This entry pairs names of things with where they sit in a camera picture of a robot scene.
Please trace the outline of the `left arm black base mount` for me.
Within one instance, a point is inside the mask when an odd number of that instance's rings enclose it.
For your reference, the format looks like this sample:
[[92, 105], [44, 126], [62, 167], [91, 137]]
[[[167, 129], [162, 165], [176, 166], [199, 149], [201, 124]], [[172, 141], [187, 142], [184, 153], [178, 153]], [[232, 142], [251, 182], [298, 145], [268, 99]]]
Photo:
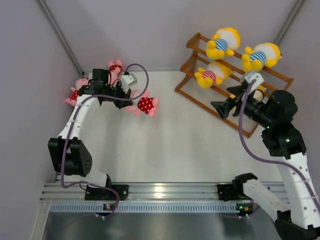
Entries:
[[[113, 184], [112, 189], [118, 193], [120, 201], [128, 198], [129, 186], [127, 184]], [[87, 186], [84, 199], [86, 201], [115, 201], [116, 195], [106, 189]]]

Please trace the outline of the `yellow plush red stripes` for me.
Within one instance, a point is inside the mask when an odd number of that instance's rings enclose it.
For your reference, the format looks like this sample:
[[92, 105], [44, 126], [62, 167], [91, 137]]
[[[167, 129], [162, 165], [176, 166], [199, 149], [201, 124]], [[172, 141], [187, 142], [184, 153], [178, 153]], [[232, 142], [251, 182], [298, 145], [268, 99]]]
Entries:
[[[259, 85], [254, 91], [252, 91], [248, 97], [247, 97], [247, 101], [251, 101], [254, 104], [258, 104], [259, 102], [261, 102], [264, 97], [265, 97], [265, 92], [266, 92], [266, 88], [263, 87], [262, 85]], [[230, 99], [243, 99], [244, 94], [240, 95], [240, 96], [236, 96], [234, 94], [230, 94], [229, 98]]]
[[207, 68], [199, 67], [194, 76], [201, 88], [208, 89], [213, 85], [221, 85], [232, 74], [233, 71], [230, 68], [215, 61], [208, 64]]

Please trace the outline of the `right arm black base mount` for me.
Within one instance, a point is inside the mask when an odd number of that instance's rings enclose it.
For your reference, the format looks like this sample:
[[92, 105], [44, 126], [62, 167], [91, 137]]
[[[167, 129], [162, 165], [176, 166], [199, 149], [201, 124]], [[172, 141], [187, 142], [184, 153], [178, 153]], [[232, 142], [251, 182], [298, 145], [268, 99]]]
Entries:
[[233, 184], [218, 184], [217, 194], [218, 199], [224, 202], [250, 199], [244, 195], [243, 191], [235, 187]]

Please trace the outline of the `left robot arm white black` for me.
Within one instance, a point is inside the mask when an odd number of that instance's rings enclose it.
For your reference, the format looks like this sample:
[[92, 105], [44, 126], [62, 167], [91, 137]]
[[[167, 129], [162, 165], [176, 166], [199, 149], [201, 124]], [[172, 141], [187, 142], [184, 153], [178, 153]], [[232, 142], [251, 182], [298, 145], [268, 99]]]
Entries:
[[73, 106], [63, 130], [48, 141], [48, 150], [54, 170], [61, 176], [61, 185], [68, 188], [65, 176], [74, 176], [79, 184], [96, 188], [95, 193], [102, 200], [113, 194], [110, 176], [93, 168], [93, 158], [83, 142], [83, 136], [90, 127], [94, 113], [103, 102], [112, 102], [118, 109], [132, 106], [131, 82], [135, 78], [126, 74], [115, 63], [108, 69], [95, 68], [91, 78], [80, 78], [72, 88], [72, 95], [66, 102]]

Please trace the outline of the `yellow plush blue stripes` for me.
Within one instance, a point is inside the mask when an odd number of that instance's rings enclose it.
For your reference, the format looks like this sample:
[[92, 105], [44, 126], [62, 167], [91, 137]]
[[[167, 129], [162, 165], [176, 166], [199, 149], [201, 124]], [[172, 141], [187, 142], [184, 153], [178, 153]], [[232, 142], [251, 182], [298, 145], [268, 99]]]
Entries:
[[211, 60], [221, 60], [232, 57], [241, 45], [241, 35], [234, 27], [218, 29], [206, 44], [205, 53]]
[[273, 68], [282, 58], [282, 53], [278, 45], [271, 42], [264, 42], [251, 48], [246, 46], [241, 57], [242, 70], [261, 71], [264, 67]]

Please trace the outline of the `pink plush red dotted dress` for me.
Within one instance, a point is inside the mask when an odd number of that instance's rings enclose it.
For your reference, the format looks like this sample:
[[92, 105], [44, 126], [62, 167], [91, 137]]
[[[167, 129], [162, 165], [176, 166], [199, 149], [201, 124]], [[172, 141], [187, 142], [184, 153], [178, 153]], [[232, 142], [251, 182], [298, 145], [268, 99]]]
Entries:
[[126, 106], [124, 109], [133, 113], [134, 116], [139, 116], [145, 113], [150, 118], [156, 116], [159, 109], [160, 100], [156, 97], [150, 97], [150, 91], [146, 90], [142, 96], [132, 101], [133, 105]]

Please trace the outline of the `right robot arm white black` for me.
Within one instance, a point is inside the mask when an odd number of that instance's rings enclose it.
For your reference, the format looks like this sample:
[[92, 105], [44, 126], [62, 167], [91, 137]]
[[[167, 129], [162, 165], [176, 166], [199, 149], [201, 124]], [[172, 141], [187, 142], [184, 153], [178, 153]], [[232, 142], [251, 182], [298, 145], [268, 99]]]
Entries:
[[238, 96], [225, 101], [212, 101], [211, 105], [226, 119], [231, 109], [239, 122], [247, 116], [263, 127], [262, 142], [272, 160], [254, 155], [246, 145], [243, 131], [239, 130], [246, 152], [259, 162], [277, 165], [288, 202], [281, 201], [265, 187], [255, 175], [246, 173], [232, 181], [233, 192], [240, 199], [249, 197], [273, 221], [283, 240], [316, 240], [320, 237], [320, 200], [315, 193], [308, 170], [307, 148], [302, 134], [292, 124], [298, 110], [294, 96], [285, 90], [276, 90], [266, 103], [256, 102], [249, 94], [249, 85], [230, 87]]

